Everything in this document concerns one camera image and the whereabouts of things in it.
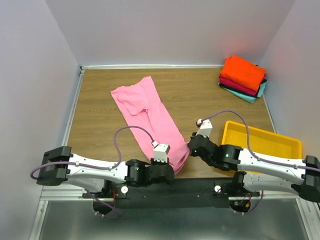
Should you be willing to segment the pink t shirt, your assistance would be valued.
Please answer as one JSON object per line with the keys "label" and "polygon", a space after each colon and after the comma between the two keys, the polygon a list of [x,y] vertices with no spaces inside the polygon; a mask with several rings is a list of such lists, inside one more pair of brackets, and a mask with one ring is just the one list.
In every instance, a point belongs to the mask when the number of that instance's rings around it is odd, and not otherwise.
{"label": "pink t shirt", "polygon": [[150,76],[144,77],[134,85],[120,86],[110,94],[127,125],[144,128],[157,143],[170,145],[169,164],[174,173],[178,174],[190,151],[162,103],[153,79]]}

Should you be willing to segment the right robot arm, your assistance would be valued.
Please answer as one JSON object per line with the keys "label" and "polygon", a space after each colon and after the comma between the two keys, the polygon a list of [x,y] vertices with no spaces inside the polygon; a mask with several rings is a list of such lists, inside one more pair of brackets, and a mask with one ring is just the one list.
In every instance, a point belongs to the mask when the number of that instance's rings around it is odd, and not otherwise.
{"label": "right robot arm", "polygon": [[320,201],[320,161],[315,156],[274,157],[254,153],[250,148],[216,145],[200,134],[192,136],[187,146],[191,156],[200,157],[208,166],[237,171],[243,176],[230,183],[230,191],[236,196],[267,190],[294,193],[310,202]]}

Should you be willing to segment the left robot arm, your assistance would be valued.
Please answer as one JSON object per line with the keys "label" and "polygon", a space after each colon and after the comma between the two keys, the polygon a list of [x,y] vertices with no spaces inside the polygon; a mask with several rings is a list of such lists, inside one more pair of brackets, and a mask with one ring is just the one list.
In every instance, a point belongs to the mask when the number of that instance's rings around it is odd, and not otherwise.
{"label": "left robot arm", "polygon": [[131,187],[148,187],[152,184],[171,183],[175,173],[169,164],[169,146],[160,144],[156,149],[159,158],[149,163],[130,159],[120,163],[90,159],[72,153],[70,146],[61,146],[44,153],[42,163],[30,176],[40,186],[69,184],[96,193],[104,198],[110,194],[110,181]]}

